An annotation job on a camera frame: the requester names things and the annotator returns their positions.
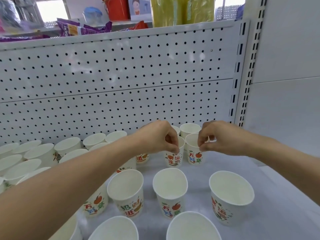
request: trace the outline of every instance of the person's right hand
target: person's right hand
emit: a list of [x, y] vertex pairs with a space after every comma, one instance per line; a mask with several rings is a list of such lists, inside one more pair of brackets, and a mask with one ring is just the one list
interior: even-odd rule
[[198, 146], [201, 151], [216, 151], [233, 156], [250, 156], [258, 145], [270, 138], [251, 133], [225, 121], [210, 121], [202, 125]]

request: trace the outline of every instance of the paper cup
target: paper cup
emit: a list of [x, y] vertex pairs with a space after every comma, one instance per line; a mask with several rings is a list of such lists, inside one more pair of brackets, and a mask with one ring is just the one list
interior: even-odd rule
[[174, 128], [174, 130], [177, 132], [177, 135], [179, 136], [180, 135], [180, 128], [177, 126], [174, 126], [174, 125], [172, 125], [171, 127]]
[[81, 149], [79, 137], [70, 137], [68, 139], [60, 141], [57, 145], [54, 146], [54, 149], [59, 153], [61, 157], [66, 155], [69, 152], [72, 152], [77, 149]]
[[135, 158], [137, 164], [144, 164], [149, 160], [149, 154], [142, 153], [137, 155]]
[[186, 136], [189, 134], [196, 134], [199, 133], [199, 131], [201, 131], [201, 126], [198, 124], [193, 124], [193, 123], [186, 123], [186, 124], [182, 124], [180, 126], [180, 130], [181, 130], [181, 137], [183, 139], [186, 139]]
[[82, 205], [81, 209], [87, 218], [100, 215], [108, 205], [109, 197], [107, 188], [101, 185], [93, 195]]
[[166, 240], [221, 240], [215, 225], [204, 215], [186, 211], [170, 222]]
[[200, 152], [198, 147], [198, 134], [189, 134], [186, 136], [186, 152], [188, 155], [188, 162], [191, 165], [200, 166], [204, 164], [204, 153]]
[[93, 134], [93, 135], [86, 137], [83, 140], [83, 145], [86, 147], [86, 149], [89, 150], [94, 145], [105, 142], [105, 140], [104, 140], [105, 138], [106, 138], [106, 134], [104, 134], [104, 133]]
[[122, 215], [136, 217], [142, 211], [143, 199], [142, 173], [128, 169], [115, 175], [109, 182], [107, 192]]
[[89, 237], [89, 240], [139, 240], [138, 229], [134, 222], [124, 216], [114, 216], [102, 222]]
[[13, 149], [12, 154], [24, 155], [27, 151], [30, 151], [31, 149], [37, 147], [38, 145], [41, 145], [41, 140], [28, 141], [26, 143], [19, 145], [15, 149]]
[[105, 138], [105, 141], [106, 142], [109, 142], [109, 143], [112, 143], [118, 139], [120, 139], [121, 137], [124, 137], [126, 136], [127, 133], [125, 131], [122, 131], [122, 130], [119, 130], [119, 131], [115, 131], [115, 132], [112, 132], [110, 134], [108, 134]]
[[69, 152], [67, 153], [64, 157], [61, 158], [61, 160], [59, 161], [59, 163], [63, 163], [63, 162], [66, 162], [72, 158], [75, 158], [75, 157], [78, 157], [82, 154], [85, 154], [87, 153], [88, 150], [87, 149], [77, 149], [77, 150], [74, 150], [72, 152]]
[[7, 145], [0, 146], [0, 159], [12, 155], [13, 154], [12, 150], [17, 148], [19, 145], [20, 143], [15, 142], [15, 143], [10, 143]]
[[16, 154], [0, 159], [0, 176], [4, 176], [6, 172], [14, 165], [22, 162], [22, 155]]
[[40, 167], [53, 167], [57, 165], [58, 156], [59, 154], [54, 150], [54, 144], [52, 143], [38, 145], [23, 155], [27, 160], [39, 158], [42, 161]]
[[173, 218], [185, 211], [184, 195], [188, 190], [188, 181], [180, 169], [162, 169], [154, 176], [152, 186], [165, 217]]
[[0, 177], [0, 194], [5, 191], [5, 179]]
[[137, 169], [137, 163], [136, 158], [133, 157], [129, 161], [127, 161], [125, 164], [123, 164], [120, 168], [116, 170], [117, 173], [122, 172], [123, 170], [127, 169]]
[[97, 144], [97, 145], [94, 145], [93, 147], [91, 147], [91, 148], [89, 149], [89, 152], [91, 152], [91, 151], [93, 151], [93, 150], [95, 150], [95, 149], [104, 147], [104, 146], [106, 146], [106, 145], [108, 145], [108, 144], [110, 144], [110, 143], [109, 143], [109, 142], [102, 142], [102, 143], [99, 143], [99, 144]]
[[31, 177], [39, 174], [39, 173], [42, 173], [43, 171], [46, 171], [49, 168], [51, 168], [51, 167], [39, 168], [37, 170], [34, 170], [33, 172], [28, 173], [26, 176], [24, 176], [22, 179], [20, 179], [17, 184], [20, 184], [23, 181], [26, 181], [27, 179], [29, 179], [29, 178], [31, 178]]
[[41, 160], [38, 158], [31, 159], [28, 161], [21, 162], [12, 168], [10, 168], [4, 175], [5, 186], [10, 188], [13, 185], [16, 185], [20, 179], [26, 176], [28, 173], [36, 170], [41, 164]]
[[245, 216], [246, 206], [254, 200], [254, 190], [240, 175], [218, 171], [209, 179], [214, 214], [227, 226], [236, 225]]
[[174, 154], [172, 152], [164, 151], [164, 160], [169, 168], [179, 168], [182, 165], [183, 161], [183, 149], [184, 145], [186, 144], [185, 140], [181, 137], [178, 136], [178, 141], [179, 141], [179, 153]]
[[49, 238], [49, 240], [83, 240], [76, 214], [63, 224], [62, 227]]

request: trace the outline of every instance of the plastic wrapper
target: plastic wrapper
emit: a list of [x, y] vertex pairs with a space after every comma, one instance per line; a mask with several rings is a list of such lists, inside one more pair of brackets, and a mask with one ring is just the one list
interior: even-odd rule
[[59, 28], [61, 29], [61, 37], [109, 33], [111, 32], [112, 28], [112, 22], [107, 22], [106, 25], [102, 28], [94, 28], [86, 24], [81, 25], [78, 22], [62, 18], [58, 18], [57, 23]]
[[183, 24], [214, 20], [214, 0], [184, 0], [183, 10]]
[[1, 26], [6, 32], [16, 33], [23, 30], [21, 20], [12, 0], [0, 0]]
[[39, 39], [48, 39], [48, 35], [37, 35], [31, 37], [0, 37], [0, 42], [12, 42], [12, 41], [25, 41], [25, 40], [39, 40]]
[[184, 0], [150, 0], [153, 27], [181, 25]]
[[134, 27], [125, 28], [119, 31], [129, 31], [129, 30], [137, 30], [137, 29], [145, 29], [145, 28], [148, 28], [148, 25], [144, 21], [140, 21]]

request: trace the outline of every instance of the white table surface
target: white table surface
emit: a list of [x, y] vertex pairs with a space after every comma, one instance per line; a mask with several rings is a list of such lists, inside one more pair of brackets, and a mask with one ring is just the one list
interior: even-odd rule
[[[154, 175], [164, 168], [166, 165], [162, 153], [150, 155], [146, 164], [137, 167], [144, 176], [145, 199], [141, 214], [133, 219], [138, 228], [140, 240], [166, 239], [170, 220], [162, 216], [152, 188]], [[320, 230], [303, 210], [288, 199], [248, 157], [232, 157], [208, 152], [206, 163], [202, 166], [192, 166], [184, 158], [180, 169], [188, 179], [188, 191], [185, 196], [186, 210], [196, 211], [208, 217], [217, 227], [223, 240], [315, 240], [320, 238]], [[245, 221], [239, 226], [222, 225], [212, 210], [209, 177], [219, 170], [227, 170], [243, 176], [254, 189], [255, 199], [247, 208]], [[120, 215], [120, 212], [111, 199], [105, 211], [95, 218], [86, 219], [78, 212], [78, 222], [84, 239], [88, 239], [102, 222], [117, 215]]]

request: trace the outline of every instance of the green chinese character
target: green chinese character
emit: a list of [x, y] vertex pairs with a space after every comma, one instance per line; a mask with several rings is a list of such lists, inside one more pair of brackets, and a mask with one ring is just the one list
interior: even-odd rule
[[98, 204], [98, 209], [100, 210], [103, 206], [104, 206], [104, 202], [102, 201]]
[[130, 210], [131, 207], [127, 204], [125, 206], [121, 206], [121, 209], [124, 210], [124, 211], [127, 211], [127, 210]]
[[178, 214], [180, 214], [180, 213], [181, 213], [180, 210], [176, 210], [176, 211], [174, 212], [174, 215], [176, 216], [176, 215], [178, 215]]

